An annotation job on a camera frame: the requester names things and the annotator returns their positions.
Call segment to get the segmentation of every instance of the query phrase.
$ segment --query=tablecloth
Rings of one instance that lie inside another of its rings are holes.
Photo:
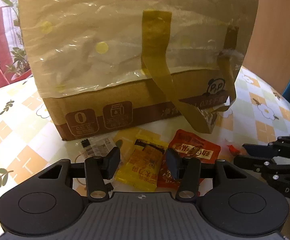
[[[235,88],[237,99],[228,111],[219,113],[212,134],[198,134],[179,116],[145,124],[133,131],[121,131],[120,136],[149,132],[170,142],[175,132],[183,129],[222,146],[219,158],[230,160],[228,141],[264,145],[278,136],[290,135],[290,103],[270,85],[242,67]],[[61,140],[34,79],[0,88],[0,196],[63,158],[72,162],[84,160],[77,141]],[[74,180],[73,188],[82,195],[86,192],[81,180]]]

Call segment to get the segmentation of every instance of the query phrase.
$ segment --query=potted plant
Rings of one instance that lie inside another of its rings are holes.
[[[19,43],[23,45],[24,42],[22,38],[20,20],[18,15],[18,0],[15,0],[14,2],[11,0],[2,1],[6,3],[8,7],[11,7],[16,14],[17,18],[13,20],[13,23],[14,27],[19,27],[19,32],[16,32],[16,34],[19,39]],[[6,65],[7,70],[5,73],[14,73],[11,78],[11,81],[13,82],[28,78],[32,74],[32,72],[30,70],[26,50],[24,48],[14,47],[10,53],[13,55],[14,61],[12,64]]]

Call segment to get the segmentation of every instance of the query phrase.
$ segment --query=metal screw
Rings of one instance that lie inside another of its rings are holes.
[[[194,193],[188,190],[183,190],[178,194],[181,198],[192,198]]]
[[[106,193],[102,190],[95,190],[91,193],[91,197],[92,198],[105,198],[106,197]]]

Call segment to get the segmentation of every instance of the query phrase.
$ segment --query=ribbed gray surface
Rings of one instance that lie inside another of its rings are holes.
[[[175,201],[169,193],[115,193],[103,203],[90,204],[71,227],[44,237],[6,233],[0,240],[239,240],[205,222],[189,203]],[[279,234],[254,238],[282,240]]]

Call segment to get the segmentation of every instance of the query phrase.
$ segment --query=orange snack packet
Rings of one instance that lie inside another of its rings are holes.
[[[177,130],[173,140],[168,145],[178,152],[180,157],[192,156],[199,158],[202,163],[214,163],[218,158],[221,147],[202,139],[194,133],[186,132],[184,130]],[[175,180],[171,177],[165,155],[163,157],[162,165],[158,173],[157,187],[167,187],[178,189],[181,181]]]

